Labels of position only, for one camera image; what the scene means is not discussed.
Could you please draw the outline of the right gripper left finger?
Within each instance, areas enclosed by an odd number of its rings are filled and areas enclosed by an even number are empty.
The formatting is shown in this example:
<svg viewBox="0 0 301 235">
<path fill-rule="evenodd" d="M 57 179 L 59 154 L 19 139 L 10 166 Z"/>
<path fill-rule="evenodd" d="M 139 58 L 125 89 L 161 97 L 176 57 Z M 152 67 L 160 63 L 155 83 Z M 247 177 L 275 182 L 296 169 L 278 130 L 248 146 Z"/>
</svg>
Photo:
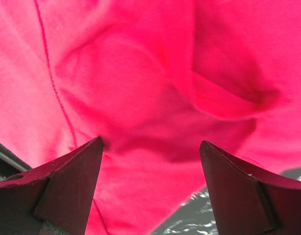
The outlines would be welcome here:
<svg viewBox="0 0 301 235">
<path fill-rule="evenodd" d="M 103 142 L 0 181 L 0 235 L 83 235 L 100 172 Z"/>
</svg>

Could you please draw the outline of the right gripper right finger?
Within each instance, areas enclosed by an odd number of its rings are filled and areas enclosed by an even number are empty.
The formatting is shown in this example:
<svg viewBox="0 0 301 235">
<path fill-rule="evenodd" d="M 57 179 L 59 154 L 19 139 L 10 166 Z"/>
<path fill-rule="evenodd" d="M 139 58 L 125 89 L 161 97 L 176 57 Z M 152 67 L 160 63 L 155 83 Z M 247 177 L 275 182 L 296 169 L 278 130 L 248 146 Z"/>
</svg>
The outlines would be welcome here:
<svg viewBox="0 0 301 235">
<path fill-rule="evenodd" d="M 200 146 L 202 168 L 221 235 L 301 235 L 301 181 Z"/>
</svg>

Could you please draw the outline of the pink red t shirt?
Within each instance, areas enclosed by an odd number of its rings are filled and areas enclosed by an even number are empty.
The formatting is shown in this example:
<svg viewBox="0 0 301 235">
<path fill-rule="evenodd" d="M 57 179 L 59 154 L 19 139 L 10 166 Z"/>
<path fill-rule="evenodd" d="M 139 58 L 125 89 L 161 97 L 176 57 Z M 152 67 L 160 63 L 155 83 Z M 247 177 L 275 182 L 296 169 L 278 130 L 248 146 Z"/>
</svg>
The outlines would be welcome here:
<svg viewBox="0 0 301 235">
<path fill-rule="evenodd" d="M 0 0 L 0 143 L 37 167 L 96 136 L 88 235 L 151 232 L 204 140 L 300 167 L 301 0 Z"/>
</svg>

